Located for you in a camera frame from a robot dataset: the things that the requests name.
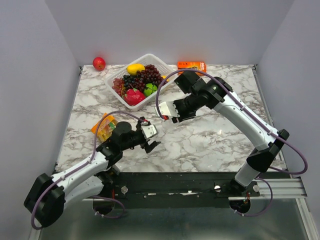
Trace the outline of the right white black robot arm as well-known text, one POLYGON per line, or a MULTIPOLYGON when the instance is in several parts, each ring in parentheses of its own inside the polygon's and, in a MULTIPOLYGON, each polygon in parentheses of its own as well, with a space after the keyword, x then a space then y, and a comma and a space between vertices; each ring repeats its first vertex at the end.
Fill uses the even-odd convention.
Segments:
POLYGON ((181 73, 174 81, 186 94, 185 98, 173 102, 178 117, 174 123, 192 119, 197 110, 207 107, 226 117, 253 144, 254 149, 245 164, 230 183, 230 191, 241 196, 251 182, 271 166, 290 134, 264 122, 258 115, 240 101, 232 87, 220 77, 205 82, 193 71, 181 73))

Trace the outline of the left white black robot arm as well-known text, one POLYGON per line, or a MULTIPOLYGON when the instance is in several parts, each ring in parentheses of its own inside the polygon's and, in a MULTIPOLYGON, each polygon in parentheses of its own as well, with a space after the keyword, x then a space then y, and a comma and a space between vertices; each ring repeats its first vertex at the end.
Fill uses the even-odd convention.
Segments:
POLYGON ((148 143, 157 134, 156 126, 148 121, 138 122, 135 130, 130 123, 121 121, 91 156, 62 172, 39 175, 23 203, 31 213, 31 226, 35 230, 49 227, 59 219, 67 204, 77 200, 107 197, 111 185, 97 174, 111 169, 125 150, 140 146, 150 153, 159 145, 158 141, 148 143))

